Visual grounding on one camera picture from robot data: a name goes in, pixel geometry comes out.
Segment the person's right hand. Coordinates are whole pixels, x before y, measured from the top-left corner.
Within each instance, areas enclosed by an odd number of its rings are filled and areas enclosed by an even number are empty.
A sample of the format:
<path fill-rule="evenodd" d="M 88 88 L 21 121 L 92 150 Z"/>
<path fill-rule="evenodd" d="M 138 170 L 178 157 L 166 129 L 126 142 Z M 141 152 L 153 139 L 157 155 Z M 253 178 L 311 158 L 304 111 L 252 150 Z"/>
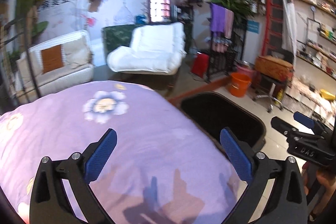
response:
<path fill-rule="evenodd" d="M 309 179 L 312 178 L 312 176 L 308 174 L 309 170 L 311 170 L 310 162 L 307 161 L 302 166 L 301 172 L 306 195 L 309 194 Z M 330 174 L 327 170 L 320 168 L 316 170 L 315 178 L 318 180 L 319 184 L 325 188 L 324 195 L 320 199 L 320 202 L 313 209 L 313 214 L 320 215 L 335 192 L 335 175 Z"/>

